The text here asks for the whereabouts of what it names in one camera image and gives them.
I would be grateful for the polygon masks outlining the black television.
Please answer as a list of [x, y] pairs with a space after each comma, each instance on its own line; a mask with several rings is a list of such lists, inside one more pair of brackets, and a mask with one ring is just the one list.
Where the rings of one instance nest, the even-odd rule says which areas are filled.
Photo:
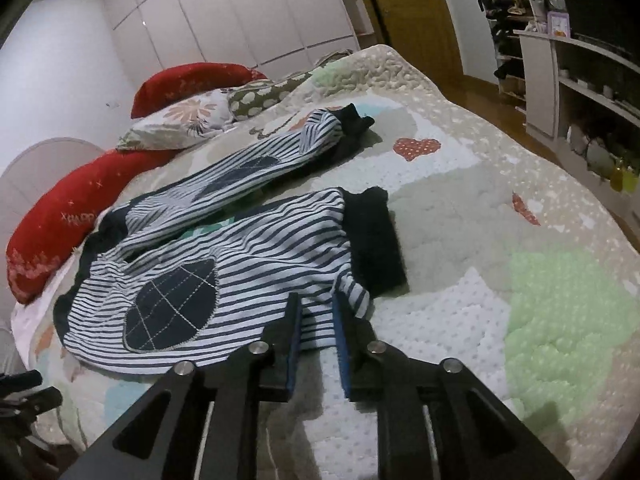
[[567, 0], [572, 27], [639, 58], [639, 0]]

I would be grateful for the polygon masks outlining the white wardrobe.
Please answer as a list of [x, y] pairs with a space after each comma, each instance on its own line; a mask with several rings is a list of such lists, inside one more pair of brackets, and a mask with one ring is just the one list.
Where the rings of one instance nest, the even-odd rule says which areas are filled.
[[343, 0], [101, 0], [136, 87], [165, 68], [209, 62], [271, 79], [359, 44]]

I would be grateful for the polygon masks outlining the white headboard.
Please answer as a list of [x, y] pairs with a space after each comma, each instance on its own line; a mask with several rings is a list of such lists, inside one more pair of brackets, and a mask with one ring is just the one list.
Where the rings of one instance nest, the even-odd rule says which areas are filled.
[[18, 154], [1, 174], [1, 317], [9, 318], [15, 301], [6, 279], [6, 244], [35, 202], [56, 182], [104, 153], [89, 141], [53, 138]]

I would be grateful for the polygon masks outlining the floral white pillow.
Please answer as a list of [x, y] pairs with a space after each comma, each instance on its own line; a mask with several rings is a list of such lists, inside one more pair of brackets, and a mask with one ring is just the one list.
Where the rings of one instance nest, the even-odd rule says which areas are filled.
[[138, 120], [119, 139], [116, 150], [184, 150], [215, 139], [225, 133], [232, 122], [227, 95], [221, 90], [212, 90]]

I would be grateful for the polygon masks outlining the navy striped pants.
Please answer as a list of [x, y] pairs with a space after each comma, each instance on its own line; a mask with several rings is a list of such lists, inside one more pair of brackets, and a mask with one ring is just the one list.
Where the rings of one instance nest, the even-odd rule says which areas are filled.
[[112, 209], [54, 305], [62, 346], [121, 375], [214, 364], [256, 340], [297, 292], [303, 347], [329, 347], [336, 292], [363, 316], [405, 283], [387, 192], [274, 192], [354, 156], [372, 125], [351, 105], [320, 108], [289, 132]]

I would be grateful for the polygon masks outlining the olive cloud pattern pillow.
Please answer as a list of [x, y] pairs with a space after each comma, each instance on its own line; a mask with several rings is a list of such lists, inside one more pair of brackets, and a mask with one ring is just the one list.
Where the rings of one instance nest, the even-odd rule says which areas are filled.
[[278, 81], [261, 79], [248, 82], [228, 93], [229, 110], [237, 122], [255, 117], [280, 103], [310, 76], [311, 72], [301, 72]]

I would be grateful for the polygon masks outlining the long red bolster pillow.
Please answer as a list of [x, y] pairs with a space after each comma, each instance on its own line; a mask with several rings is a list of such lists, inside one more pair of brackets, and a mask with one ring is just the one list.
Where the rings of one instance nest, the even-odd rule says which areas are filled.
[[[162, 70], [145, 81], [132, 104], [142, 119], [190, 96], [264, 79], [258, 70], [231, 63], [191, 63]], [[93, 229], [96, 216], [138, 174], [167, 164], [179, 150], [109, 151], [66, 174], [45, 192], [6, 244], [6, 279], [20, 304], [37, 298], [50, 276]]]

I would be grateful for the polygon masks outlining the patchwork heart quilt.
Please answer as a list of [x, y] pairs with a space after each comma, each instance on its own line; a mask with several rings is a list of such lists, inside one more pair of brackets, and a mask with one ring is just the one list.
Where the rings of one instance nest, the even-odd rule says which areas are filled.
[[292, 400], [259, 410], [262, 479], [373, 479], [375, 412], [341, 393], [331, 302], [407, 356], [460, 360], [576, 479], [638, 444], [639, 256], [588, 188], [378, 46], [134, 177], [16, 307], [84, 452], [173, 362], [222, 361], [302, 303]]

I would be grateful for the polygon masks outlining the yellow bottle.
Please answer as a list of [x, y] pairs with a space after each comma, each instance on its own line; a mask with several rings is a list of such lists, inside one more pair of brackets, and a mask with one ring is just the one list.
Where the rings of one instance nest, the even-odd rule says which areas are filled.
[[612, 170], [610, 177], [610, 185], [613, 191], [616, 193], [623, 192], [624, 189], [624, 161], [623, 159], [617, 159]]

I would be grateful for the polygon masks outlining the cluttered shoe rack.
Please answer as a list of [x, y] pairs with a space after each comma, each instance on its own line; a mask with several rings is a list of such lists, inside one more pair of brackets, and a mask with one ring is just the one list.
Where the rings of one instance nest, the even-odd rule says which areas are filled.
[[537, 29], [539, 0], [477, 0], [494, 47], [498, 91], [507, 101], [525, 107], [526, 82], [520, 33]]

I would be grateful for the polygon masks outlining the wooden door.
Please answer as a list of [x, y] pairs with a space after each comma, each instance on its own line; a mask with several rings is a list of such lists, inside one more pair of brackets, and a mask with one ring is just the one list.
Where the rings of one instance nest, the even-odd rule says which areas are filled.
[[441, 87], [460, 84], [462, 63], [446, 0], [364, 0], [376, 33]]

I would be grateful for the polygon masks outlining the white tv cabinet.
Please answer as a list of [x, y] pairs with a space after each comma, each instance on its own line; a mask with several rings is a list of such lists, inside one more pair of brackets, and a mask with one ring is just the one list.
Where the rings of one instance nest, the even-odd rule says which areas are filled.
[[[575, 38], [520, 33], [526, 132], [635, 228], [639, 225], [639, 66]], [[624, 161], [624, 189], [610, 177]]]

